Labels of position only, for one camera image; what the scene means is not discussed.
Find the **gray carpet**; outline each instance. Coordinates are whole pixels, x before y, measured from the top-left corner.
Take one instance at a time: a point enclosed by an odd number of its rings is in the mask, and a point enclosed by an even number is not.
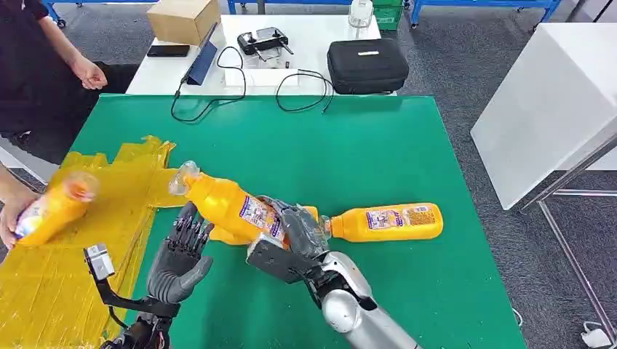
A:
[[[220,6],[227,11],[226,2]],[[141,61],[152,40],[144,15],[148,8],[56,6],[68,22],[65,33],[72,42],[90,59],[108,63]],[[553,20],[563,21],[570,8],[564,3]],[[267,11],[346,14],[347,7],[268,5]],[[247,12],[255,14],[255,5],[247,5]],[[549,226],[537,208],[528,216],[501,209],[469,135],[541,15],[537,9],[518,14],[507,8],[425,7],[417,29],[410,30],[403,19],[397,32],[383,35],[398,40],[410,64],[410,76],[399,93],[435,96],[503,283],[524,318],[528,347],[585,348],[578,335],[582,321],[597,319]],[[577,186],[614,188],[614,178],[612,173],[586,174]],[[554,199],[549,206],[609,315],[617,318],[614,199]]]

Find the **plastic bottle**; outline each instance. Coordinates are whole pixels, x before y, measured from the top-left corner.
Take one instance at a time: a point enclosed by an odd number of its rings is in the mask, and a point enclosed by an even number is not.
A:
[[[28,206],[17,219],[17,243],[46,243],[69,222],[82,217],[98,192],[98,180],[86,172],[72,172],[61,184]]]
[[[428,239],[438,236],[443,219],[435,204],[402,204],[350,209],[325,220],[335,238],[352,242]]]
[[[367,28],[373,18],[371,0],[353,0],[349,5],[349,25],[354,28]]]
[[[201,173],[193,161],[187,161],[179,168],[169,190],[171,194],[184,195],[206,220],[224,229],[224,232],[217,232],[218,236],[251,242],[264,232],[284,246],[285,232],[281,220],[270,206],[231,180]]]
[[[315,206],[303,207],[307,211],[309,211],[316,220],[319,219],[319,216],[317,214],[317,208]],[[212,231],[210,232],[210,239],[222,241],[228,245],[248,245],[252,242],[249,238],[246,238],[243,235],[231,233],[218,225],[215,226],[214,229],[212,229]]]

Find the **yellow plastic sheet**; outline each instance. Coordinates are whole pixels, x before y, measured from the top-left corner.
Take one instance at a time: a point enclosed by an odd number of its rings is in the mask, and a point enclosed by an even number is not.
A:
[[[107,245],[116,269],[109,278],[112,289],[123,297],[132,294],[155,207],[186,202],[167,194],[175,171],[165,167],[173,147],[148,136],[141,144],[123,144],[112,164],[103,154],[67,155],[50,185],[72,171],[86,171],[100,181],[98,197],[86,216],[48,244],[17,246],[0,266],[0,348],[98,348],[118,333],[82,249]]]

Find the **person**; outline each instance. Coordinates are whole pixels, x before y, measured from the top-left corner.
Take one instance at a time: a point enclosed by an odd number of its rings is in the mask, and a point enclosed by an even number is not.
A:
[[[59,164],[102,92],[126,92],[138,65],[85,58],[39,0],[0,0],[0,136]]]
[[[17,225],[17,217],[38,197],[37,193],[13,177],[11,172],[0,164],[0,201],[4,203],[0,211],[0,238],[9,250],[16,242],[13,232]]]

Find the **metal pole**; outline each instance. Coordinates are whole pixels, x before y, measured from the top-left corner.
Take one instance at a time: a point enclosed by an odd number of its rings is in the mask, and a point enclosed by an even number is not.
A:
[[[602,158],[606,153],[613,150],[617,146],[617,134],[611,136],[608,140],[600,145],[600,147],[596,148],[591,153],[587,154],[582,160],[580,160],[574,167],[569,169],[563,176],[559,177],[555,180],[551,185],[546,187],[541,193],[539,193],[535,198],[532,198],[529,202],[524,205],[520,212],[525,213],[527,208],[531,206],[531,204],[542,201],[545,198],[549,197],[554,192],[561,189],[564,185],[568,184],[571,180],[573,180],[576,176],[578,176],[581,172],[583,172],[587,167],[590,167],[594,162],[598,159]]]
[[[578,0],[578,2],[576,3],[576,5],[574,5],[574,8],[572,9],[572,12],[570,12],[570,14],[568,15],[568,18],[565,19],[566,22],[573,22],[574,18],[576,17],[576,15],[578,15],[578,13],[583,9],[583,5],[585,5],[585,3],[588,0]]]
[[[258,15],[266,14],[266,0],[257,0],[257,14]]]
[[[572,249],[570,249],[568,242],[565,240],[565,237],[561,233],[561,230],[559,226],[557,225],[557,222],[555,222],[553,215],[549,211],[549,208],[544,203],[544,201],[538,201],[538,205],[540,206],[540,209],[542,210],[544,217],[549,222],[549,225],[551,226],[551,229],[553,230],[553,233],[555,234],[557,241],[560,243],[560,246],[563,252],[565,253],[565,256],[568,258],[568,262],[570,262],[572,269],[574,269],[574,273],[576,274],[576,277],[581,282],[583,289],[585,289],[585,293],[587,293],[587,297],[589,298],[589,301],[592,303],[592,307],[594,307],[596,314],[600,318],[600,322],[606,329],[606,332],[608,334],[608,337],[610,338],[611,343],[615,343],[616,337],[617,337],[615,328],[610,323],[610,320],[608,319],[608,316],[606,315],[604,308],[600,304],[600,301],[598,300],[594,292],[594,289],[592,288],[592,285],[589,283],[589,280],[587,280],[587,277],[585,276],[585,273],[583,273],[583,269],[581,269],[581,266],[578,264],[576,257],[574,257],[574,254],[572,253]]]
[[[617,190],[584,190],[584,189],[559,189],[553,193],[558,196],[617,196]]]

